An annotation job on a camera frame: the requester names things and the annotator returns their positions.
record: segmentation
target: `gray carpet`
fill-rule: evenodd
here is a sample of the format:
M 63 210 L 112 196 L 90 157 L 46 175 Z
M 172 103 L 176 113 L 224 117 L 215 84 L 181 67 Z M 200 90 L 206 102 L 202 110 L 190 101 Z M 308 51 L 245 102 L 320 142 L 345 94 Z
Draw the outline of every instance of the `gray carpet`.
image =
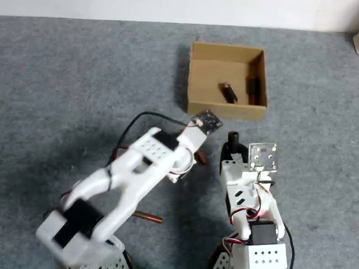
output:
M 295 268 L 359 263 L 359 57 L 350 36 L 229 26 L 0 18 L 0 267 L 57 268 L 35 237 L 42 214 L 105 164 L 143 110 L 188 120 L 194 40 L 264 48 L 269 107 L 261 121 L 222 119 L 203 147 L 208 166 L 162 181 L 116 232 L 138 268 L 205 268 L 232 230 L 218 180 L 228 131 L 243 143 L 279 142 L 273 193 L 296 246 Z M 138 122 L 130 143 L 156 118 Z M 104 212 L 117 194 L 94 202 Z

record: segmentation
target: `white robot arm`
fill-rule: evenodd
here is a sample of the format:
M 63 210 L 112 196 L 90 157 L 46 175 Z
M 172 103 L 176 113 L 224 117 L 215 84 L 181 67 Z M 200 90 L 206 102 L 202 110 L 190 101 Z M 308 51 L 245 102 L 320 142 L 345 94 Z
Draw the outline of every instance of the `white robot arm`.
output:
M 221 153 L 220 181 L 229 222 L 236 231 L 223 238 L 224 251 L 214 256 L 210 268 L 287 268 L 286 245 L 280 241 L 286 227 L 269 190 L 274 184 L 270 173 L 278 167 L 277 152 L 276 143 L 252 143 L 248 149 L 238 143 L 237 132 L 228 134 Z M 234 161 L 234 154 L 241 154 L 243 162 Z
M 176 182 L 185 175 L 196 163 L 194 152 L 220 126 L 221 121 L 205 110 L 178 137 L 150 129 L 107 167 L 75 185 L 63 199 L 62 212 L 53 211 L 40 225 L 38 238 L 66 266 L 99 268 L 126 260 L 125 247 L 114 232 L 164 177 Z M 121 197 L 107 216 L 86 202 L 111 189 L 120 189 Z M 130 263 L 122 268 L 131 268 Z

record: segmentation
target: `cardboard box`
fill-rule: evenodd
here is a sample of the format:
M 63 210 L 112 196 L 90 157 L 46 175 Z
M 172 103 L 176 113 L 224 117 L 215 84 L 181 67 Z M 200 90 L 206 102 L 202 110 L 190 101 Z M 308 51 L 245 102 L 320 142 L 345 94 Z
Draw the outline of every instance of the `cardboard box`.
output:
M 250 105 L 248 77 L 260 79 L 259 105 Z M 227 82 L 238 97 L 228 104 L 219 85 Z M 228 44 L 194 42 L 188 77 L 188 113 L 210 109 L 227 118 L 260 119 L 267 107 L 264 51 Z
M 354 36 L 353 41 L 354 41 L 355 51 L 357 52 L 357 54 L 359 54 L 359 33 Z

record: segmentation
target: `white wall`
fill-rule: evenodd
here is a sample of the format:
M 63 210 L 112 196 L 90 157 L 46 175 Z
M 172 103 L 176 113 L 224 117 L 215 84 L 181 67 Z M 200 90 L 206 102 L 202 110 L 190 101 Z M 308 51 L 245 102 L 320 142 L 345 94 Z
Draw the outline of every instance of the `white wall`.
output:
M 359 30 L 359 0 L 0 0 L 0 15 Z

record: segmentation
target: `perforated plate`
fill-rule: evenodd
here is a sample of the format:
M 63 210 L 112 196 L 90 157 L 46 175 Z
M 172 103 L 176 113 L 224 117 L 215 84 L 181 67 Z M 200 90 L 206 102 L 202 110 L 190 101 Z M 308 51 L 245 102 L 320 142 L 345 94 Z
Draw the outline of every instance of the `perforated plate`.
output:
M 229 255 L 222 252 L 213 266 L 213 269 L 229 269 Z
M 215 130 L 223 125 L 223 123 L 208 109 L 203 110 L 192 118 L 192 121 L 201 129 L 201 131 L 209 136 Z
M 130 269 L 125 256 L 122 254 L 118 260 L 100 266 L 83 265 L 80 267 L 63 267 L 63 269 Z
M 249 171 L 277 171 L 277 143 L 250 143 L 248 149 Z
M 248 258 L 250 269 L 287 268 L 286 245 L 249 245 Z

